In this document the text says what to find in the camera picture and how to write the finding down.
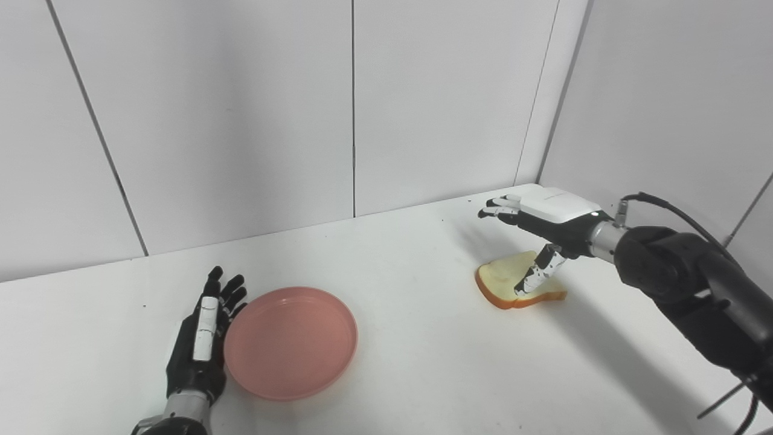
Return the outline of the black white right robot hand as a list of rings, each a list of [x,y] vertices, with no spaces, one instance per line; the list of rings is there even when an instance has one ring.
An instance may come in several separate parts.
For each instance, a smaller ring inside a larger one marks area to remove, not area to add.
[[[555,275],[564,262],[588,257],[611,263],[626,233],[598,204],[538,184],[517,185],[488,200],[478,217],[497,218],[546,240],[538,253],[524,251],[478,267],[478,288],[500,309],[563,300],[566,289]]]

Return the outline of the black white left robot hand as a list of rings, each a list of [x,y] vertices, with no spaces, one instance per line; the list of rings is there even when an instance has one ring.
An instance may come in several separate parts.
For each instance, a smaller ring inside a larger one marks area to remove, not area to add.
[[[220,282],[222,277],[223,268],[216,265],[207,276],[195,308],[182,320],[176,344],[165,370],[168,397],[186,389],[195,389],[205,393],[210,405],[213,405],[223,394],[226,385],[224,341],[234,319],[248,304],[246,302],[248,292],[244,287],[242,275],[235,275],[223,286]],[[216,323],[210,358],[207,361],[199,361],[194,358],[194,350],[200,306],[205,297],[216,301]]]

